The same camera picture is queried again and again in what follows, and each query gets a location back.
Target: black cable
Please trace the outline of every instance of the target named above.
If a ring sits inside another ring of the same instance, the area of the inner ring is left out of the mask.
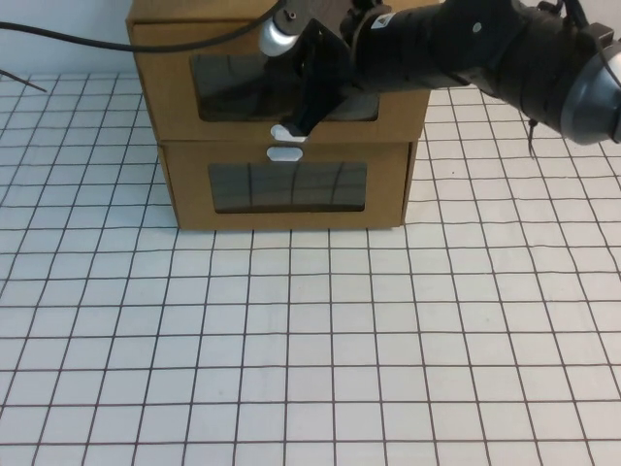
[[[271,17],[273,17],[274,14],[278,10],[280,10],[285,3],[286,0],[278,0],[277,3],[261,17],[227,34],[223,34],[221,36],[211,39],[206,39],[204,41],[192,42],[187,44],[175,44],[170,46],[128,46],[125,44],[85,39],[82,37],[71,36],[69,34],[62,34],[59,32],[42,29],[40,27],[26,26],[23,24],[16,24],[13,22],[4,21],[0,21],[0,29],[5,29],[7,31],[23,32],[25,34],[33,34],[35,36],[47,37],[56,41],[68,42],[70,44],[77,44],[79,46],[93,47],[103,50],[129,51],[133,53],[178,53],[181,51],[198,50],[207,47],[219,46],[226,42],[238,39],[247,34],[248,32],[259,27]]]
[[[23,85],[27,85],[29,87],[32,87],[33,89],[37,89],[37,90],[40,90],[42,92],[47,92],[42,87],[39,87],[36,84],[31,83],[30,81],[23,80],[19,76],[16,76],[13,73],[9,73],[8,71],[0,70],[0,76],[6,76],[10,80],[17,81],[18,83],[22,83]]]
[[[563,0],[565,3],[565,9],[567,15],[575,23],[578,29],[584,29],[588,27],[589,20],[584,13],[580,0]]]

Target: box front panel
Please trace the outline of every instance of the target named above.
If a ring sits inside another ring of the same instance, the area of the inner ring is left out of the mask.
[[[267,146],[179,143],[164,148],[186,229],[361,228],[402,220],[409,145],[304,147],[274,162]]]
[[[241,22],[138,24],[132,42],[194,42],[231,32]],[[267,60],[252,32],[222,46],[187,53],[137,55],[158,139],[270,143],[272,127],[297,103],[300,78]],[[408,142],[419,138],[429,93],[351,98],[320,123],[310,143]]]

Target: white grid surface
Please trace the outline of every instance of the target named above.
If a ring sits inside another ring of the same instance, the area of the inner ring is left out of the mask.
[[[621,147],[434,92],[408,224],[179,232],[133,75],[0,81],[0,464],[618,466]]]

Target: cardboard drawer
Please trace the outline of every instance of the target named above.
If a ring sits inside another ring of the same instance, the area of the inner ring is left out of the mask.
[[[195,20],[155,24],[129,24],[135,45],[164,45],[195,42],[231,32],[244,21]],[[201,76],[210,78],[209,59],[237,59],[259,53],[258,32],[206,50],[186,53],[137,55],[136,63],[147,99],[155,135],[160,142],[224,141],[270,144],[272,128],[279,116],[231,121],[205,117],[205,93]],[[197,57],[204,58],[197,62]],[[199,68],[197,63],[207,65]],[[416,141],[420,137],[429,92],[383,94],[375,97],[374,110],[356,110],[346,120],[321,122],[308,143],[391,143]]]
[[[415,144],[311,145],[273,161],[270,145],[168,143],[160,159],[181,228],[388,228],[403,224]]]

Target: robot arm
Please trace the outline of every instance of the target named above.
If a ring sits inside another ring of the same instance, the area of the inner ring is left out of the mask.
[[[621,43],[560,10],[446,0],[392,13],[374,0],[289,0],[260,47],[298,63],[303,93],[283,123],[293,136],[355,93],[473,84],[579,144],[621,143]]]

